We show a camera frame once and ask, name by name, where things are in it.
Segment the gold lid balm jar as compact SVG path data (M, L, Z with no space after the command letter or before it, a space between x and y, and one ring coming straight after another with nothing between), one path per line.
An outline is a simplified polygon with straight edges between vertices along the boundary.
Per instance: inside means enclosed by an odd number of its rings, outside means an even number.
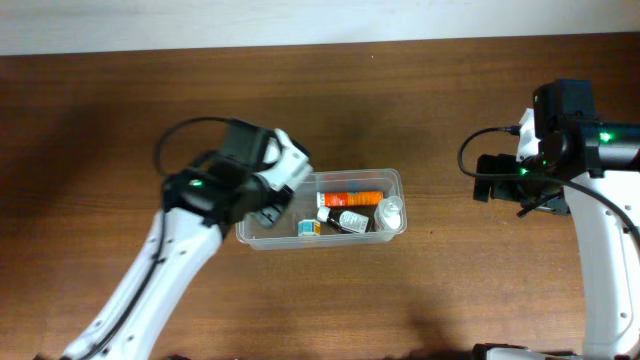
M315 219L303 219L297 225L299 237L315 237L321 235L321 223Z

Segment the orange glue stick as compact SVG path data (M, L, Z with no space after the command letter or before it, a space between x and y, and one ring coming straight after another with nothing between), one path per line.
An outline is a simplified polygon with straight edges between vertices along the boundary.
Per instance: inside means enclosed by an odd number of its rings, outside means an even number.
M376 206L384 199L381 191L364 192L317 192L318 207Z

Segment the clear plastic container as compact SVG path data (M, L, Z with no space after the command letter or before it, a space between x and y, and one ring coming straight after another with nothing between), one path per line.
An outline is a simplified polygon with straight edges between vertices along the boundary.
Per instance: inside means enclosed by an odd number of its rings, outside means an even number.
M323 224L318 235L301 236L298 225L317 215L317 195L331 192L380 191L385 197L404 197L399 172L392 168L316 172L296 190L288 209L272 228L261 226L247 216L236 225L238 240L255 250L280 250L384 243L407 228L406 210L399 209L400 225L393 230L371 229L364 234L346 234Z

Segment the small black white-capped bottle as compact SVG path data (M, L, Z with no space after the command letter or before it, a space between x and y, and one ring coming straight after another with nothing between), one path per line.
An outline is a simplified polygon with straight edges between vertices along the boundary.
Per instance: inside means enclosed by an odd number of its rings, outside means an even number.
M325 206L318 208L317 219L346 234L363 234L368 232L372 226L372 220L365 215Z

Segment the white tube bottle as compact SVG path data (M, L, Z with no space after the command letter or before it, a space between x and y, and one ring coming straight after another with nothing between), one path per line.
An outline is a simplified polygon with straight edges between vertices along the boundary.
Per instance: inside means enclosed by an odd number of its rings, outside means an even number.
M398 196L390 196L382 199L374 213L376 231L398 230L402 223L401 210L403 206L403 201Z

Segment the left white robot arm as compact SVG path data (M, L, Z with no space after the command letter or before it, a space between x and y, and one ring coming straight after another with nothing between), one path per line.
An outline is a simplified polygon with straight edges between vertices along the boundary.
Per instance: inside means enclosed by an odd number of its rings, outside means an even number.
M311 173L309 165L266 170L188 167L163 184L161 207L131 267L66 359L146 359L185 290L247 215L271 227Z

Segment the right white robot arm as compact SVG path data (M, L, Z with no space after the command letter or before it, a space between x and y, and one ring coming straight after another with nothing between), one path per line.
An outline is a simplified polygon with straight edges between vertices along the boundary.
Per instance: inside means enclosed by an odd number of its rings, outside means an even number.
M572 218L586 305L584 359L639 356L639 129L604 123L563 125L540 138L510 126L515 155L483 155L473 197Z

